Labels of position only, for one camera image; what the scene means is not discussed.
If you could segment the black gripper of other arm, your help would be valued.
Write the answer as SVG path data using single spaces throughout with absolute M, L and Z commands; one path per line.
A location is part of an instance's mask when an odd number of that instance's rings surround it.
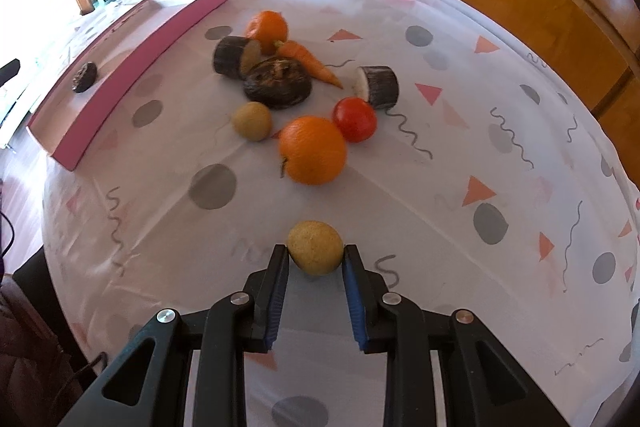
M 14 58 L 0 68 L 0 87 L 3 87 L 9 80 L 14 78 L 21 69 L 21 62 Z

